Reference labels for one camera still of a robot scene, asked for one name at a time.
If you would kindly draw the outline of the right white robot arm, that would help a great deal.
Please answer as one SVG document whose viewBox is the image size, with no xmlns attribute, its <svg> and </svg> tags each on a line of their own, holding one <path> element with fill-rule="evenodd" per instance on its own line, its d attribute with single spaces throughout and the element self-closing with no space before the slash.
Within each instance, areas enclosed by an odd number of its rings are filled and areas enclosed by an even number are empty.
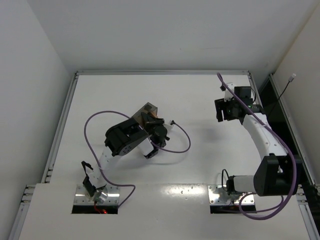
<svg viewBox="0 0 320 240">
<path fill-rule="evenodd" d="M 251 97 L 249 86 L 221 86 L 224 98 L 214 101 L 219 122 L 238 120 L 251 136 L 261 158 L 253 175 L 232 175 L 226 181 L 228 194 L 252 192 L 260 197 L 296 194 L 303 163 L 271 133 L 267 116 Z"/>
</svg>

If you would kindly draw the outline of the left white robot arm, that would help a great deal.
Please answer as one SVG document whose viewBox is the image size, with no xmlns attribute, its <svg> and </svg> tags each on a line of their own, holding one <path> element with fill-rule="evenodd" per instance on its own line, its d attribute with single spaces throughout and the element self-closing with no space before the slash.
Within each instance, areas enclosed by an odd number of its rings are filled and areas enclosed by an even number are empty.
<svg viewBox="0 0 320 240">
<path fill-rule="evenodd" d="M 115 183 L 107 177 L 107 172 L 122 157 L 138 149 L 144 158 L 151 159 L 170 140 L 168 137 L 169 129 L 165 120 L 158 117 L 153 111 L 142 110 L 131 117 L 120 112 L 107 111 L 107 113 L 122 115 L 126 117 L 126 120 L 110 127 L 106 131 L 104 148 L 101 156 L 98 157 L 89 142 L 87 127 L 93 117 L 104 113 L 105 111 L 100 111 L 90 116 L 83 128 L 84 139 L 96 161 L 97 169 L 94 169 L 89 163 L 82 161 L 83 169 L 85 171 L 87 169 L 90 170 L 90 172 L 85 172 L 82 184 L 88 196 L 95 202 L 99 201 L 99 197 L 102 195 L 106 185 L 132 187 L 135 190 L 136 187 L 133 184 Z"/>
</svg>

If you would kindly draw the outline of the smoky transparent plastic box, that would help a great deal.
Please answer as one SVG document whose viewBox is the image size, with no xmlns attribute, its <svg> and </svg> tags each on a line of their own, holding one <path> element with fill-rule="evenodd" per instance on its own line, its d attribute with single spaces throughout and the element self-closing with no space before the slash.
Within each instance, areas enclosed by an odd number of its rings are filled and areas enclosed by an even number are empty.
<svg viewBox="0 0 320 240">
<path fill-rule="evenodd" d="M 144 104 L 135 114 L 132 115 L 132 118 L 135 119 L 141 127 L 144 126 L 144 120 L 142 113 L 150 114 L 152 117 L 158 117 L 158 107 L 153 105 L 150 102 Z"/>
</svg>

